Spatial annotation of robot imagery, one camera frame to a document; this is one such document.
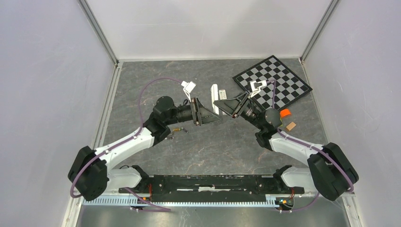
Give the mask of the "white remote control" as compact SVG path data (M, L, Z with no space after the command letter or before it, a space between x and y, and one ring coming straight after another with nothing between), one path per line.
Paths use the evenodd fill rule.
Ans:
M214 104L214 102L217 101L219 98L218 85L213 84L210 88L210 91L211 91L211 103L212 103L213 112L215 114L219 115L219 108Z

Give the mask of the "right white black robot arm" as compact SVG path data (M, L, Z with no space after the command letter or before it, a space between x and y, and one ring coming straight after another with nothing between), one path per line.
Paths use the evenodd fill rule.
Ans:
M273 187L279 193L291 187L317 192L334 201L345 192L353 192L359 176L339 145L326 145L301 140L280 129L280 112L274 108L261 110L248 93L213 104L232 118L242 117L258 129L255 137L259 146L287 155L303 163L305 168L285 167L274 178Z

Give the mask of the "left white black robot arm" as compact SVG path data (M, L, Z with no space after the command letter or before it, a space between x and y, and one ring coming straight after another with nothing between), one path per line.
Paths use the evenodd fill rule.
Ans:
M92 201L105 191L124 187L144 192L148 188L148 179L134 167L116 169L119 163L162 142L171 133L171 124L191 121L201 126L220 119L198 98L188 105L175 106L171 97L160 97L149 118L134 132L96 149L85 146L79 150L68 173L72 183L71 197Z

